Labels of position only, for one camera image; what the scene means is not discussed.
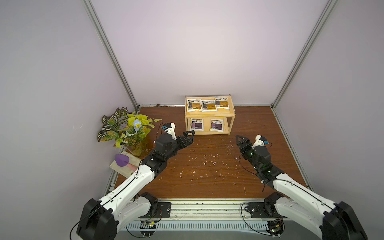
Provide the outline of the light wooden two-tier shelf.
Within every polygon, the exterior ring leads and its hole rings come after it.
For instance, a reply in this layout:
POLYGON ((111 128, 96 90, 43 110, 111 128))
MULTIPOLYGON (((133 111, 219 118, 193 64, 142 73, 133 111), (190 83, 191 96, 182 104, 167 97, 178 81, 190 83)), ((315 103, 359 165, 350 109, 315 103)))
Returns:
POLYGON ((186 96, 185 97, 185 124, 186 124, 186 130, 190 130, 191 126, 191 119, 203 119, 204 120, 204 130, 203 131, 195 131, 197 135, 229 135, 231 133, 234 121, 236 117, 236 111, 233 104, 232 96, 203 96, 203 97, 192 97, 192 96, 186 96), (200 99, 200 100, 215 100, 215 97, 228 97, 229 101, 229 110, 225 109, 217 109, 216 112, 205 112, 202 111, 195 111, 195 112, 187 112, 187 99, 200 99), (224 125, 223 129, 224 131, 222 133, 210 131, 211 128, 211 120, 212 119, 218 119, 223 120, 224 125))

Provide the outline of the purple coffee bag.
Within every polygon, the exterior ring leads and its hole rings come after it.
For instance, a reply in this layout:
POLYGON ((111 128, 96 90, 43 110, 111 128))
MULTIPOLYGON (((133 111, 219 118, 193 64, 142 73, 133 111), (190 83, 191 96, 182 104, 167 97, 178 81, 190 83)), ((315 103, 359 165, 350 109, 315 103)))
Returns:
POLYGON ((204 130, 204 120, 203 119, 191 119, 191 131, 203 131, 204 130))
POLYGON ((211 120, 210 131, 215 131, 215 132, 222 133, 224 131, 223 125, 224 125, 224 121, 223 120, 212 119, 211 120))

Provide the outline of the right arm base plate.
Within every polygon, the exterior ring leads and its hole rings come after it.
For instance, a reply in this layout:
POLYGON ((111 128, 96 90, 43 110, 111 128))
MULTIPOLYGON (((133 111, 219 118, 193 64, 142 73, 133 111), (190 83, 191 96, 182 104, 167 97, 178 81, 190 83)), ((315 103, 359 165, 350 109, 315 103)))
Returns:
POLYGON ((262 202, 246 203, 245 211, 251 215, 252 219, 279 219, 281 215, 277 212, 274 205, 262 202))

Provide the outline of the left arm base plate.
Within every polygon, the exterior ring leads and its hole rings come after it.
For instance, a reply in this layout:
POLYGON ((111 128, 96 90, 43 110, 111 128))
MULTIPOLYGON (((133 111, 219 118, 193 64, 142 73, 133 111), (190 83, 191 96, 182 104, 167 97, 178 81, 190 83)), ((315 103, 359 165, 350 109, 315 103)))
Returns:
POLYGON ((160 219, 165 218, 168 219, 171 216, 172 203, 171 202, 159 202, 155 205, 151 205, 149 212, 141 216, 144 219, 160 219))

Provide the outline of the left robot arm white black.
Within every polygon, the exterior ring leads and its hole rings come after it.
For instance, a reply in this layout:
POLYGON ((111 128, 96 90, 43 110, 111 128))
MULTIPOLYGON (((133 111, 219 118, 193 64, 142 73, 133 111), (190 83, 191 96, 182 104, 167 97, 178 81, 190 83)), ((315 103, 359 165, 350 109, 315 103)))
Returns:
POLYGON ((113 240, 135 219, 153 214, 157 199, 149 193, 140 197, 137 194, 167 167, 170 158, 193 143, 194 136, 194 131, 176 136, 173 129, 167 129, 130 177, 100 200, 90 199, 84 205, 80 220, 72 230, 82 240, 113 240))

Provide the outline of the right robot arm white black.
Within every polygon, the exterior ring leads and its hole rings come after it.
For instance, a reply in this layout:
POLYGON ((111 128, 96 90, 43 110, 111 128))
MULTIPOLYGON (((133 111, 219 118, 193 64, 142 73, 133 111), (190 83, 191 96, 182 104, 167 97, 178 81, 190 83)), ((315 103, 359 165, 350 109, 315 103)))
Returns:
POLYGON ((252 143, 247 137, 236 136, 241 156, 256 171, 262 184, 274 190, 265 199, 269 214, 295 221, 321 240, 366 240, 368 236, 353 208, 345 202, 335 203, 302 186, 276 167, 258 135, 252 143))

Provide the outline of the yellow coffee bag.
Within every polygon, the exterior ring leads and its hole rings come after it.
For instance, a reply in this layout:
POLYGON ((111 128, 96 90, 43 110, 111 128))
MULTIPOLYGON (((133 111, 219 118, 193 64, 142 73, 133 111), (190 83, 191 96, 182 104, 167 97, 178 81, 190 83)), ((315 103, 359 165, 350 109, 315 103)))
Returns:
POLYGON ((202 111, 202 103, 200 99, 187 99, 187 112, 202 111))
POLYGON ((217 109, 229 110, 228 97, 215 97, 215 106, 217 109))
POLYGON ((202 112, 216 112, 216 101, 215 100, 201 100, 202 112))

